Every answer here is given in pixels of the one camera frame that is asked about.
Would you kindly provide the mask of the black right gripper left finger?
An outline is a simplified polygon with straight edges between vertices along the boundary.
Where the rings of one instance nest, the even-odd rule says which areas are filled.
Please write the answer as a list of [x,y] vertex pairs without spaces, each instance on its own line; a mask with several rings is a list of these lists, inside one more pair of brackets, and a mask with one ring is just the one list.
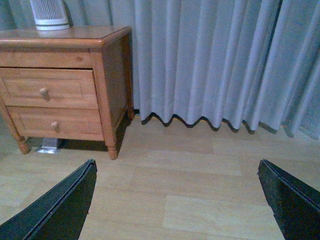
[[97,165],[87,160],[24,210],[1,224],[2,240],[77,240],[91,206]]

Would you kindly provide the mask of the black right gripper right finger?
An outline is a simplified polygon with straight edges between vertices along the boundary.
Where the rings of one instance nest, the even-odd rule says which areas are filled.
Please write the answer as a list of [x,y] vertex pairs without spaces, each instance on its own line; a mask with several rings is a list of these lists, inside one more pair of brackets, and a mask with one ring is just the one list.
[[268,205],[286,240],[320,238],[320,192],[263,159],[258,178]]

